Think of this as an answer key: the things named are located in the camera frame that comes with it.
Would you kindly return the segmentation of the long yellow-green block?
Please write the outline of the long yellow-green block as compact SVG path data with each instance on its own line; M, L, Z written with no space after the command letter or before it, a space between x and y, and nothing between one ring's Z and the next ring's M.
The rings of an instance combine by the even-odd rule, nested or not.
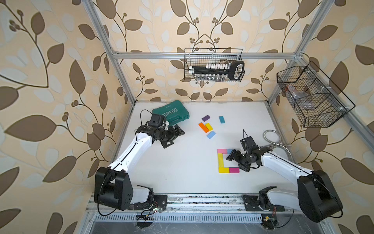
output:
M222 167L224 167L223 154L218 153L217 155L218 155L218 165L219 165L219 168L222 168Z

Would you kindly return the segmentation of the pink block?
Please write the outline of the pink block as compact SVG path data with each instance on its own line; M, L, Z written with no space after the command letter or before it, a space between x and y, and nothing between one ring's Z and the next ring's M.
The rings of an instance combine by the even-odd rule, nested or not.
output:
M225 154L228 153L228 150L227 150L227 149L218 149L218 150L217 150L217 153L218 153L218 154L224 154L224 155L225 155Z

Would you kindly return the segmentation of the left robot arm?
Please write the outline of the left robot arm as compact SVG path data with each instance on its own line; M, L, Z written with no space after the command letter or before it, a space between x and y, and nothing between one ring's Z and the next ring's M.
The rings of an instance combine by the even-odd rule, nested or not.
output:
M135 137L127 149L108 167L97 170L94 185L94 202L97 206L124 211L130 206L148 210L156 204L152 188L132 185L131 170L154 142L159 141L163 148L168 148L185 132L177 124L170 126L166 118L159 114L152 114L151 119L134 132Z

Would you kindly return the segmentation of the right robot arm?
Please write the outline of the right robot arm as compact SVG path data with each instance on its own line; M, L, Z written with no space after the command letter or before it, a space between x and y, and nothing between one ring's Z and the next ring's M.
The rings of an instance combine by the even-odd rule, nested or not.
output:
M295 190L268 186L257 198L244 195L245 203L255 209L271 211L277 207L301 211L311 221L318 223L336 213L343 212L343 204L330 177L322 170L312 171L278 156L268 146L258 146L252 137L240 141L243 152L231 150L227 160L234 161L244 172L268 168L291 182Z

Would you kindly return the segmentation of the magenta block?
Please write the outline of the magenta block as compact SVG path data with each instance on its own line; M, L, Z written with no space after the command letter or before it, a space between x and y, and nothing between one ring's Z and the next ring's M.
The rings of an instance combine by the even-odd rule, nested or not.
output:
M240 170L239 170L238 167L230 167L230 168L229 168L229 172L230 172L231 174L236 174L236 173L239 173Z

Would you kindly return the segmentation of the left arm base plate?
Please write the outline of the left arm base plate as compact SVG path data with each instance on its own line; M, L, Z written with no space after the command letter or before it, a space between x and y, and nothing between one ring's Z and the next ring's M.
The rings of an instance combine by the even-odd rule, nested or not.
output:
M128 210L133 211L156 211L164 212L167 208L168 196L167 195L150 195L149 199L144 203L131 204Z

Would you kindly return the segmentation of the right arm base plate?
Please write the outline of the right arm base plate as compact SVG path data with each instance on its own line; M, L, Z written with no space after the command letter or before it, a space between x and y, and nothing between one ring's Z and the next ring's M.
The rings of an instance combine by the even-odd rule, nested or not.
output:
M275 206L264 195L243 195L245 210L247 212L284 212L283 206Z

